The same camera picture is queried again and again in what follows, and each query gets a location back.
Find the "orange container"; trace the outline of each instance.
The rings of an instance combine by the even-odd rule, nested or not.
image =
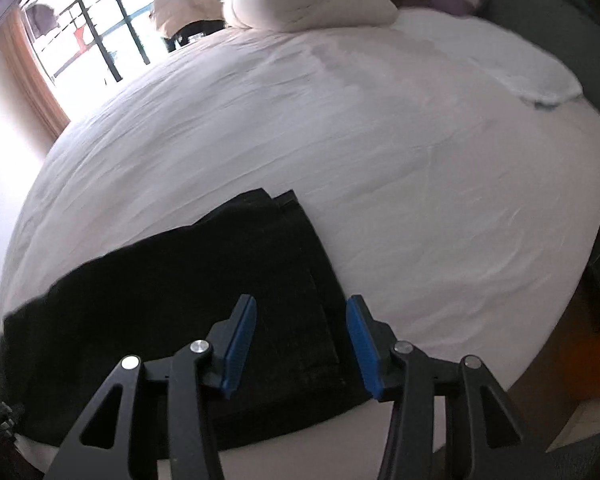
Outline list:
[[[573,399],[600,397],[600,334],[564,348],[562,366],[564,382]]]

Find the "curtain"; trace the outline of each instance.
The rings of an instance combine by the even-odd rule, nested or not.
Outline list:
[[[53,83],[33,52],[21,10],[17,7],[8,12],[0,27],[0,50],[31,109],[46,126],[49,137],[56,140],[69,124],[69,117],[62,110],[51,89]]]

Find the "white bed sheet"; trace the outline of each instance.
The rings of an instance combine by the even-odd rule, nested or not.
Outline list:
[[[535,110],[396,30],[220,32],[56,142],[14,230],[0,317],[256,187],[295,190],[345,293],[398,337],[438,358],[478,354],[508,388],[589,256],[600,114],[584,99]],[[226,476],[374,478],[389,410],[226,452]]]

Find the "metal screw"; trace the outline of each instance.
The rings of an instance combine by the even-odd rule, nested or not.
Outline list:
[[[133,370],[140,364],[140,359],[135,355],[128,355],[122,359],[122,367],[125,370]]]
[[[209,343],[204,339],[198,339],[189,345],[189,349],[194,354],[202,354],[203,352],[209,350]]]
[[[472,368],[473,370],[477,370],[482,366],[482,361],[478,356],[468,355],[464,358],[464,366]]]
[[[413,352],[413,345],[408,341],[396,341],[394,350],[400,354],[410,354]]]

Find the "blue rubber pad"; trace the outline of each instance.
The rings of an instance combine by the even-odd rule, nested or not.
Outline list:
[[[362,380],[366,390],[379,400],[384,392],[381,379],[380,355],[376,349],[373,338],[369,333],[366,322],[355,296],[347,301],[347,330],[353,344]]]
[[[256,300],[250,298],[238,322],[234,338],[229,343],[229,349],[224,360],[220,390],[225,399],[229,399],[240,384],[240,376],[242,375],[244,362],[247,360],[249,346],[251,345],[251,338],[256,328],[256,318]]]

